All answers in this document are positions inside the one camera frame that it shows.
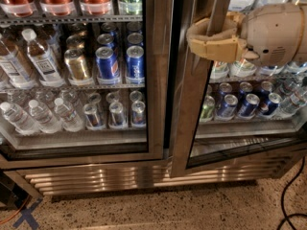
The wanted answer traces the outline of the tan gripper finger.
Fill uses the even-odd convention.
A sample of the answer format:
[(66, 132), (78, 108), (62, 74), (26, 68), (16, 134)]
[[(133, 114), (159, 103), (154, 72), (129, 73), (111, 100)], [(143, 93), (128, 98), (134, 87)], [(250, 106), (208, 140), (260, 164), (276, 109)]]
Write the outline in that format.
[(200, 41), (218, 41), (232, 38), (238, 34), (245, 17), (241, 12), (229, 11), (226, 14), (223, 26), (217, 32), (209, 28), (213, 21), (210, 18), (204, 18), (188, 29), (186, 38)]
[(259, 58), (258, 54), (248, 49), (247, 42), (237, 36), (216, 41), (192, 38), (188, 42), (191, 52), (200, 58), (228, 63), (239, 61), (242, 58), (250, 60)]

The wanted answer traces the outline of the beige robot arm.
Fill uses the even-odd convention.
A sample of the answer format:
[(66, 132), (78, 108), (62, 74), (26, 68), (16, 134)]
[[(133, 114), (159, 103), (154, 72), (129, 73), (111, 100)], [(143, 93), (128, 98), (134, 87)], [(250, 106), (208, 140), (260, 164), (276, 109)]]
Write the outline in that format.
[(230, 11), (222, 29), (206, 31), (211, 20), (190, 26), (186, 39), (193, 54), (232, 63), (242, 59), (256, 66), (283, 66), (307, 61), (307, 6), (265, 5), (247, 14)]

